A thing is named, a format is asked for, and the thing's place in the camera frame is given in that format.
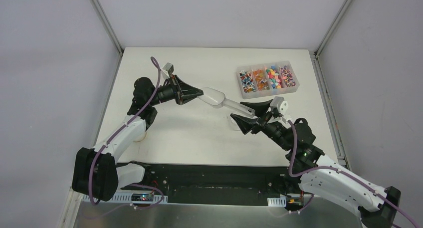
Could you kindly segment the clear plastic round jar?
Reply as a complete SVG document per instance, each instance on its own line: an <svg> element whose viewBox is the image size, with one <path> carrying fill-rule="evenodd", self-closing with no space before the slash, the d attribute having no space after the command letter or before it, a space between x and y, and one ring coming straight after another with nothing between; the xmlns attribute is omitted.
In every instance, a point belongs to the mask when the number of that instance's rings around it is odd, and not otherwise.
<svg viewBox="0 0 423 228"><path fill-rule="evenodd" d="M234 130L234 131L240 131L239 126L237 125L237 123L233 120L233 118L228 117L228 124L230 129Z"/></svg>

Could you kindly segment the clear plastic scoop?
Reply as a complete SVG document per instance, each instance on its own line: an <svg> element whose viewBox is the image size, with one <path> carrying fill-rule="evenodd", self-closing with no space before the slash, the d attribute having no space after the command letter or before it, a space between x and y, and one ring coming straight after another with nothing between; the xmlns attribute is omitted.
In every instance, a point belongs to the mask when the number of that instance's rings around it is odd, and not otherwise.
<svg viewBox="0 0 423 228"><path fill-rule="evenodd" d="M202 88L202 91L203 95L198 96L198 99L213 108L219 109L226 107L249 118L255 116L254 109L226 98L226 95L221 91L209 87Z"/></svg>

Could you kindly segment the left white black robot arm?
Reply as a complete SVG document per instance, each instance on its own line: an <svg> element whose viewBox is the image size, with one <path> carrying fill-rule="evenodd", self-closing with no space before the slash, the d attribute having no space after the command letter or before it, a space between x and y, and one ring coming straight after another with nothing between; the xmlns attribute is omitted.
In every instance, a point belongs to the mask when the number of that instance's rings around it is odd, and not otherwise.
<svg viewBox="0 0 423 228"><path fill-rule="evenodd" d="M151 186L152 177L143 165L118 166L119 158L153 124L157 116L156 105L171 100L184 105L204 93L176 75L165 82L163 86L154 86L147 77L135 81L132 104L120 126L93 148L81 148L77 152L71 185L75 192L88 195L97 204L112 199L118 189L130 184L140 190Z"/></svg>

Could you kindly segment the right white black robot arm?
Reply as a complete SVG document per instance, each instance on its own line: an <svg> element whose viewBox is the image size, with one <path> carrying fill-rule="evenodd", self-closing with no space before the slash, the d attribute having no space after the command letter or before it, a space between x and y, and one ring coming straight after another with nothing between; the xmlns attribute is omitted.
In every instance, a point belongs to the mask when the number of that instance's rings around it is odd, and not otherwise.
<svg viewBox="0 0 423 228"><path fill-rule="evenodd" d="M286 115L287 101L275 97L266 102L234 104L232 120L243 134L263 133L283 150L289 160L286 191L301 190L331 201L355 216L367 228L392 228L401 192L371 183L332 160L314 145L308 121Z"/></svg>

